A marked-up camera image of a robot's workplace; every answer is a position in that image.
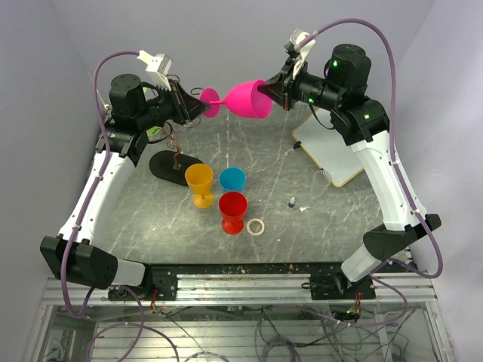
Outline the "pink plastic wine glass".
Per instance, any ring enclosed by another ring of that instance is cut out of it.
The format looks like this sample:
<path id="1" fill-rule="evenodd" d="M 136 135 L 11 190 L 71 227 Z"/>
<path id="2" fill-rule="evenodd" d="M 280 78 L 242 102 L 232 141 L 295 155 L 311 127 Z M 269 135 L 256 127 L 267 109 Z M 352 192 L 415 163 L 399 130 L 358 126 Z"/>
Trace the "pink plastic wine glass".
<path id="1" fill-rule="evenodd" d="M 272 111 L 272 100 L 258 91 L 258 87 L 264 85 L 262 79 L 248 81 L 236 85 L 222 100 L 218 92 L 211 88 L 205 88 L 199 99 L 209 105 L 204 111 L 204 116 L 214 118 L 219 113 L 221 106 L 225 106 L 231 113 L 242 118 L 267 118 Z"/>

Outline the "green plastic wine glass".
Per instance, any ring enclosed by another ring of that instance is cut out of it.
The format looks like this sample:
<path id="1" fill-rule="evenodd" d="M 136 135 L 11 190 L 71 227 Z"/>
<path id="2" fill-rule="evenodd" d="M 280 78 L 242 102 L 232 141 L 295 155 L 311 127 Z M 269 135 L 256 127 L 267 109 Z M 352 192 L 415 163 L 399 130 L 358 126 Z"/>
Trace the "green plastic wine glass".
<path id="1" fill-rule="evenodd" d="M 152 127 L 147 132 L 148 138 L 159 137 L 162 134 L 160 127 Z"/>

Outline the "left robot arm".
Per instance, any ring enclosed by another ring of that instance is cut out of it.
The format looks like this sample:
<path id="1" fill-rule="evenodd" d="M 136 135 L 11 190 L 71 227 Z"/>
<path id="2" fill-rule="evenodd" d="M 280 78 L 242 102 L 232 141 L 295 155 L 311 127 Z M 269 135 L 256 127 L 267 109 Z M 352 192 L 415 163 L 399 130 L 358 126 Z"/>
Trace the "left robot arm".
<path id="1" fill-rule="evenodd" d="M 168 80 L 168 89 L 133 74 L 114 77 L 109 90 L 111 118 L 104 123 L 85 188 L 55 237 L 44 237 L 40 251 L 62 287 L 69 283 L 94 289 L 127 285 L 136 299 L 148 298 L 154 281 L 146 265 L 106 252 L 100 242 L 121 190 L 148 144 L 147 130 L 166 121 L 185 124 L 208 110 L 208 103 Z"/>

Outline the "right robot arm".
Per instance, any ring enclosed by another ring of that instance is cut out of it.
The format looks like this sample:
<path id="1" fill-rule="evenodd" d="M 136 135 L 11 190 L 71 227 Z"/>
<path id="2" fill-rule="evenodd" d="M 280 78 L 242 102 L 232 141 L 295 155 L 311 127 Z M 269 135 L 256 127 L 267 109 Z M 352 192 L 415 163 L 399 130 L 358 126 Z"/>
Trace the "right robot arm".
<path id="1" fill-rule="evenodd" d="M 290 46 L 281 70 L 258 90 L 284 110 L 296 103 L 330 113 L 330 123 L 361 162 L 383 214 L 383 222 L 366 232 L 363 243 L 332 281 L 334 292 L 349 298 L 359 281 L 383 262 L 441 226 L 412 192 L 395 148 L 390 143 L 390 117 L 383 105 L 366 96 L 371 60 L 357 45 L 339 44 L 326 62 L 324 75 L 308 72 L 301 53 Z"/>

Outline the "blue plastic wine glass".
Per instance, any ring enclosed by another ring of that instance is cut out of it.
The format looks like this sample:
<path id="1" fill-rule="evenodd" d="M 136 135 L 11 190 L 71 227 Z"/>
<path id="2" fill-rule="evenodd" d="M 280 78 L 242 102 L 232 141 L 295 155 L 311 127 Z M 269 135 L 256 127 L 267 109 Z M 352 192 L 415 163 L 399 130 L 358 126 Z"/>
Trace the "blue plastic wine glass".
<path id="1" fill-rule="evenodd" d="M 245 172 L 238 167 L 228 167 L 220 173 L 219 184 L 223 193 L 243 193 L 245 190 L 245 183 Z"/>

